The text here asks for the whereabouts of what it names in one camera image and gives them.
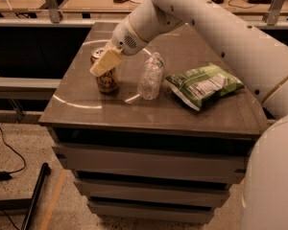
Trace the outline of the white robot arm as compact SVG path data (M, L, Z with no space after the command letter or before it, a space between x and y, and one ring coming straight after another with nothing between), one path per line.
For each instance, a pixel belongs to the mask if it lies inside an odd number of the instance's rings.
M288 46L210 0L146 0L115 28L91 74L103 75L184 23L276 118L252 150L240 230L288 230Z

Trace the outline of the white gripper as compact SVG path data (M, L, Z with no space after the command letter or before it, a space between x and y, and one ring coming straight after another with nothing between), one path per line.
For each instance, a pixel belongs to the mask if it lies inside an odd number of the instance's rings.
M115 27L105 51L93 63L89 72L95 77L100 77L115 68L122 61L122 55L136 55L147 45L148 43L136 32L131 18L127 16Z

